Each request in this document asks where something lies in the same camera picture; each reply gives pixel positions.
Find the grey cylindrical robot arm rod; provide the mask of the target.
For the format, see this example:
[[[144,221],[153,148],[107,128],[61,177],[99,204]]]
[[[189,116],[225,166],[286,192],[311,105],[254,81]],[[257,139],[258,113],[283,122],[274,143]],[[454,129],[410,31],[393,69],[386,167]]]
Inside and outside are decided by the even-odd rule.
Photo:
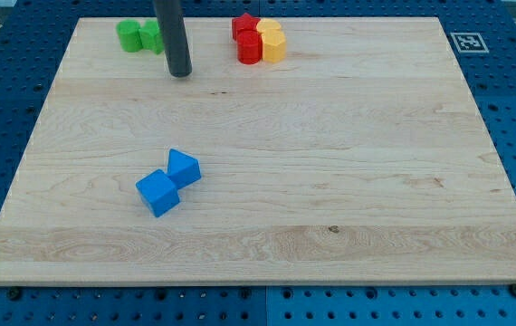
[[[152,4],[165,47],[169,72],[173,77],[187,77],[192,72],[192,62],[181,1],[153,0]]]

